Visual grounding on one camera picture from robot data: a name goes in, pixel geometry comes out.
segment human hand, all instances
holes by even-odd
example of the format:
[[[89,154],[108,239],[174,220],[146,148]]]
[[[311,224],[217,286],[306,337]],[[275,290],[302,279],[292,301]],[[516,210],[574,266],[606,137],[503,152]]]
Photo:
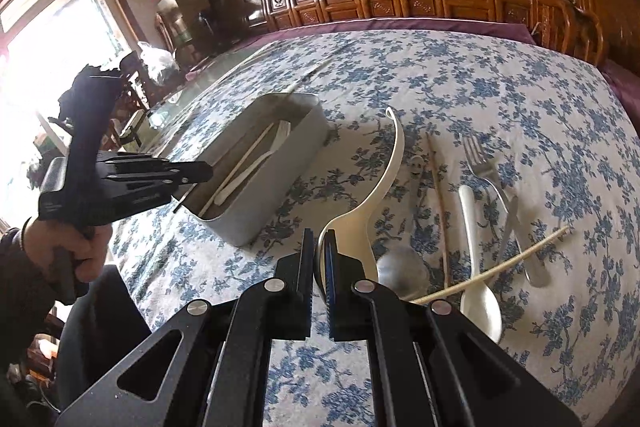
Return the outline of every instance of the human hand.
[[[66,223],[33,219],[24,231],[22,249],[48,282],[56,282],[51,269],[53,251],[55,247],[62,247],[71,252],[76,261],[82,261],[76,268],[78,280],[91,282],[102,271],[112,232],[111,225],[95,227],[94,237],[87,239]]]

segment gray plastic box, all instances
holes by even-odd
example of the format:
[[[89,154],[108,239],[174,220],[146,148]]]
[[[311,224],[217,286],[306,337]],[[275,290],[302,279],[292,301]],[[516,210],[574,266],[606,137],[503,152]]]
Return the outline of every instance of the gray plastic box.
[[[212,204],[203,218],[199,218],[199,211],[229,172],[267,126],[274,123],[236,176],[269,150],[280,120],[291,123],[291,132],[282,146],[222,206]],[[328,130],[320,100],[314,94],[283,92],[257,98],[196,158],[213,166],[213,177],[193,189],[184,207],[227,243],[235,247],[245,245],[258,235],[284,201],[293,182],[308,168],[324,144]],[[181,187],[174,198],[179,200],[189,188]]]

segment white plastic bag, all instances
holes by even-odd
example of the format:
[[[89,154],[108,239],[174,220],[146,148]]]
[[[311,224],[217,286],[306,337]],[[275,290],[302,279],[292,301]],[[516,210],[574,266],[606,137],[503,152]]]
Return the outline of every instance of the white plastic bag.
[[[146,65],[149,78],[158,86],[164,86],[164,83],[174,74],[174,71],[180,71],[180,66],[167,50],[155,48],[148,42],[139,42],[138,45],[142,49],[140,59]]]

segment table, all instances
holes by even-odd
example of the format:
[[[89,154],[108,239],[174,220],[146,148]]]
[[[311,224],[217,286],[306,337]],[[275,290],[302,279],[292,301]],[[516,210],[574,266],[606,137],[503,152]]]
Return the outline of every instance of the table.
[[[273,273],[299,248],[304,227],[318,234],[373,188],[393,147],[395,108],[406,136],[404,165],[370,223],[376,255],[401,240],[408,215],[406,162],[430,134],[444,190],[452,277],[469,276],[461,183],[476,194],[484,265],[495,259],[504,212],[474,178],[460,137],[472,132],[520,197],[530,239],[571,224],[574,233],[542,255],[552,283],[528,285],[522,266],[501,276],[500,345],[595,425],[636,365],[640,311],[640,140],[600,73],[585,62],[503,39],[433,31],[369,31],[273,42],[214,84],[165,129],[154,150],[195,158],[252,100],[285,90],[317,93],[330,133],[273,219],[246,247],[224,244],[172,205],[115,227],[112,248],[127,287],[152,329],[194,298],[220,303]],[[433,180],[424,180],[413,245],[442,287]],[[516,253],[512,239],[508,256]],[[327,338],[315,291],[313,334],[277,342],[266,396],[267,425],[372,425],[363,343]]]

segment black pants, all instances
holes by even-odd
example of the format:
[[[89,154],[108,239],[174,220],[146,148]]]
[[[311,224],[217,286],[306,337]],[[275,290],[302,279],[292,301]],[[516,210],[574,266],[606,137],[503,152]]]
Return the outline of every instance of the black pants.
[[[76,301],[60,339],[56,388],[60,409],[151,334],[118,269],[107,265]]]

